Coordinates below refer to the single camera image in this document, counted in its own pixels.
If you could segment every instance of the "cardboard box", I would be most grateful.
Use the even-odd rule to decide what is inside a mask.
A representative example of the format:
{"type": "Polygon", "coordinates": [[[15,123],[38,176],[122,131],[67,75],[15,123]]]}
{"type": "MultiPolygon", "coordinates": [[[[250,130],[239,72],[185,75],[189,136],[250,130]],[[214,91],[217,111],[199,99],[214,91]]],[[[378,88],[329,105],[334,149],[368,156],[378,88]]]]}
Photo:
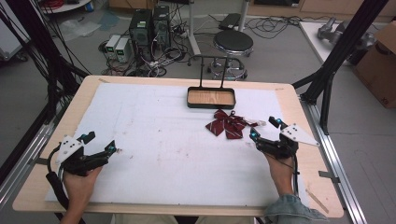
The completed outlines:
{"type": "Polygon", "coordinates": [[[109,6],[119,9],[149,8],[157,5],[157,0],[109,0],[109,6]]]}
{"type": "Polygon", "coordinates": [[[396,21],[375,33],[377,42],[354,69],[355,75],[386,108],[396,107],[396,21]]]}

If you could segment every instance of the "power supply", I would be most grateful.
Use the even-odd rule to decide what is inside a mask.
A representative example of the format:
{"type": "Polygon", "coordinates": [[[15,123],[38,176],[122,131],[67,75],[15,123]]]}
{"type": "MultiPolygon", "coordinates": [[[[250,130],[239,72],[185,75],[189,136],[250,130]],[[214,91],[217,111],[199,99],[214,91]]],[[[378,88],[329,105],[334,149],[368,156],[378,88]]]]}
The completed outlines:
{"type": "Polygon", "coordinates": [[[120,63],[128,63],[129,57],[131,57],[132,54],[128,37],[122,37],[120,39],[119,44],[116,46],[116,53],[120,63]]]}
{"type": "Polygon", "coordinates": [[[131,39],[138,46],[149,46],[153,39],[153,23],[150,9],[137,8],[129,25],[131,39]]]}
{"type": "Polygon", "coordinates": [[[157,45],[163,49],[171,47],[169,6],[156,6],[154,8],[154,31],[157,39],[157,45]]]}
{"type": "Polygon", "coordinates": [[[120,38],[121,35],[113,35],[111,36],[110,40],[108,40],[106,44],[106,55],[108,59],[117,59],[117,53],[115,51],[115,48],[119,43],[120,38]]]}

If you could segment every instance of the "gray floor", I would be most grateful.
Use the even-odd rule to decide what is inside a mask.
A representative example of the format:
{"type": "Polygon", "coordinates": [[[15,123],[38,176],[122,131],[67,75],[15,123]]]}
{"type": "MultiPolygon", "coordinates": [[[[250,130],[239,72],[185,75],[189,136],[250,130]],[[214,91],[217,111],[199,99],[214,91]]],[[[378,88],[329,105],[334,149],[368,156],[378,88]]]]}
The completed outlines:
{"type": "MultiPolygon", "coordinates": [[[[103,10],[93,13],[75,10],[60,15],[59,19],[83,17],[84,21],[99,22],[103,15],[103,10]]],[[[196,27],[209,20],[209,17],[196,19],[196,27]]],[[[107,31],[98,30],[89,37],[68,41],[67,45],[93,74],[100,74],[106,69],[106,61],[97,49],[99,44],[111,34],[125,32],[128,26],[129,20],[121,19],[107,31]]],[[[216,24],[208,22],[206,26],[215,27],[216,24]]],[[[274,39],[260,38],[249,30],[246,34],[253,38],[255,50],[249,58],[241,58],[248,69],[247,81],[293,83],[320,67],[319,59],[297,27],[289,26],[274,39]]],[[[211,47],[212,37],[198,35],[196,38],[203,54],[219,54],[211,47]]],[[[199,77],[198,63],[193,63],[192,67],[174,63],[166,69],[165,77],[199,77]]],[[[46,103],[46,82],[31,61],[14,60],[0,66],[0,92],[2,164],[46,103]]],[[[352,67],[342,66],[333,82],[329,131],[368,223],[394,223],[396,220],[395,122],[396,110],[384,108],[355,77],[352,67]]],[[[14,197],[15,193],[1,210],[1,223],[57,222],[53,214],[13,211],[14,197]]],[[[89,215],[87,221],[109,223],[110,215],[89,215]]],[[[332,218],[331,222],[350,223],[347,216],[332,218]]]]}

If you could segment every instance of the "black stool seat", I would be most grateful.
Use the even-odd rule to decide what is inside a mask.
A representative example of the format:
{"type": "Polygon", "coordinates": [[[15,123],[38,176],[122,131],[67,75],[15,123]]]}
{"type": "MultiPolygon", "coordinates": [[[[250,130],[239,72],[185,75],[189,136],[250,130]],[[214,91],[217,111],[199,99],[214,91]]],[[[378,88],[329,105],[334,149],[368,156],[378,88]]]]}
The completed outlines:
{"type": "Polygon", "coordinates": [[[253,47],[253,39],[250,36],[235,30],[217,33],[213,43],[217,49],[233,55],[249,54],[253,47]]]}

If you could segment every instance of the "stool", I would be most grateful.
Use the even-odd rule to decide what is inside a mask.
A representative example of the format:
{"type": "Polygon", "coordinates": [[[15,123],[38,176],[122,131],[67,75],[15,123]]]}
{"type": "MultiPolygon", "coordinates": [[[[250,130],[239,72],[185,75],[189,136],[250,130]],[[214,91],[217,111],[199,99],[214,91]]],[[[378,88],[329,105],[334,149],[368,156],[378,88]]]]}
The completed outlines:
{"type": "MultiPolygon", "coordinates": [[[[216,49],[227,54],[227,58],[236,55],[250,56],[253,51],[253,40],[250,36],[235,30],[225,30],[217,33],[213,38],[213,44],[216,49]]],[[[233,67],[233,60],[227,59],[225,62],[227,66],[224,74],[225,79],[237,80],[238,78],[245,79],[248,76],[248,70],[241,67],[233,67]]],[[[221,77],[223,73],[223,65],[217,62],[217,59],[207,67],[207,72],[212,73],[213,79],[221,77]]]]}

